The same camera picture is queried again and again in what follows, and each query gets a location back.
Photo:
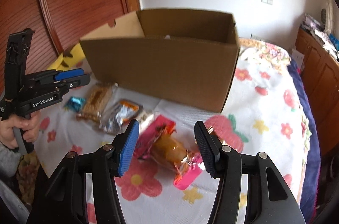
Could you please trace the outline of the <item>person's left hand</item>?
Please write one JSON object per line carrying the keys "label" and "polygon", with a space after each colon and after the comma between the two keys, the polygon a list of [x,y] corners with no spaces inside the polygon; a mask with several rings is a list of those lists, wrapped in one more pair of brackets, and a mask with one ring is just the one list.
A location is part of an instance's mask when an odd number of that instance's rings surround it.
{"label": "person's left hand", "polygon": [[39,136],[40,111],[31,114],[30,119],[25,119],[12,114],[9,119],[1,121],[1,143],[10,149],[18,147],[17,140],[13,132],[13,128],[22,129],[24,131],[23,139],[26,142],[35,142]]}

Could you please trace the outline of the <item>grey sleeve forearm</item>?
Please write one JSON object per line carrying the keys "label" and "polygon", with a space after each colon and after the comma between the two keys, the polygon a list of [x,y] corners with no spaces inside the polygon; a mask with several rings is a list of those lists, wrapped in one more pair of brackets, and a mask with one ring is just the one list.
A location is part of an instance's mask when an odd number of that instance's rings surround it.
{"label": "grey sleeve forearm", "polygon": [[21,158],[21,153],[18,148],[9,149],[1,143],[0,151],[0,171],[1,176],[11,178],[15,175],[18,164]]}

